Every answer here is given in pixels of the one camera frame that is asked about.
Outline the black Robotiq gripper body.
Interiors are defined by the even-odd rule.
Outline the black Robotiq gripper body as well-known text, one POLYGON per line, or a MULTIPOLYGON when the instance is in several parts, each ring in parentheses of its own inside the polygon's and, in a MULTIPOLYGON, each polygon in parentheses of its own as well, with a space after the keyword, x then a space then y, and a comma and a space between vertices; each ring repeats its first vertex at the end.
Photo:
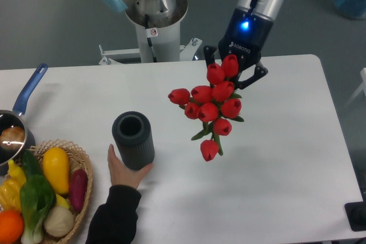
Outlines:
POLYGON ((235 9, 224 37, 218 43, 221 59, 229 54, 236 55, 240 72, 253 66, 260 60, 261 49, 272 26, 272 21, 235 9))

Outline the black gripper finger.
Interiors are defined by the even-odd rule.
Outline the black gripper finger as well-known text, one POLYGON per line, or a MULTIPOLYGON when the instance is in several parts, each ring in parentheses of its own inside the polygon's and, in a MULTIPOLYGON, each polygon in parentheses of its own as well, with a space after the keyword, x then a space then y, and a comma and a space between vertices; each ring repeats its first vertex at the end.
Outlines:
POLYGON ((237 80, 234 85, 235 89, 245 89, 248 86, 255 83, 256 81, 258 81, 259 79, 261 79, 262 77, 266 76, 267 74, 268 74, 268 69, 266 67, 264 67, 263 64, 259 61, 255 64, 254 74, 246 80, 243 80, 243 81, 237 80))
POLYGON ((222 62, 221 54, 217 46, 206 45, 203 47, 203 52, 207 66, 222 62))

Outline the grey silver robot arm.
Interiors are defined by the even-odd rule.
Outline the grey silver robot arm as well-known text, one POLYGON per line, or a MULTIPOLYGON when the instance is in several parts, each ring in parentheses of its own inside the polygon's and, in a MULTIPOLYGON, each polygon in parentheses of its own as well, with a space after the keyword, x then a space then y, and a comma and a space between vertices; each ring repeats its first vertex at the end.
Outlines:
MULTIPOLYGON (((111 10, 125 13, 134 23, 143 63, 173 62, 182 58, 180 23, 188 10, 187 0, 102 0, 111 10)), ((239 71, 254 67, 254 74, 241 80, 234 75, 236 89, 244 89, 267 74, 261 50, 284 0, 238 0, 226 32, 217 46, 205 46, 207 65, 215 55, 238 60, 239 71)))

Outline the black sleeved forearm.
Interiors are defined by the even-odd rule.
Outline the black sleeved forearm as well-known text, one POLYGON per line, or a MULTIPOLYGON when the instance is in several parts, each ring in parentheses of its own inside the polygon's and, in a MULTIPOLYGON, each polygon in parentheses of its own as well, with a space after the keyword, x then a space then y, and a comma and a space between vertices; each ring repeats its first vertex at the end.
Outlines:
POLYGON ((110 187, 89 225, 86 243, 132 243, 137 231, 141 194, 124 185, 110 187))

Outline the person's hand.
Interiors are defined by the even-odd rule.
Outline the person's hand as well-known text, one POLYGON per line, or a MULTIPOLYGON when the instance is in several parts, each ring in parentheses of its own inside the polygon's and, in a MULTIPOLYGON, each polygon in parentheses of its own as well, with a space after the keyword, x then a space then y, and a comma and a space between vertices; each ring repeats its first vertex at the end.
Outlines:
POLYGON ((141 181, 154 167, 154 164, 150 163, 138 171, 131 170, 117 158, 114 146, 110 144, 108 148, 108 167, 112 186, 123 185, 137 190, 141 181))

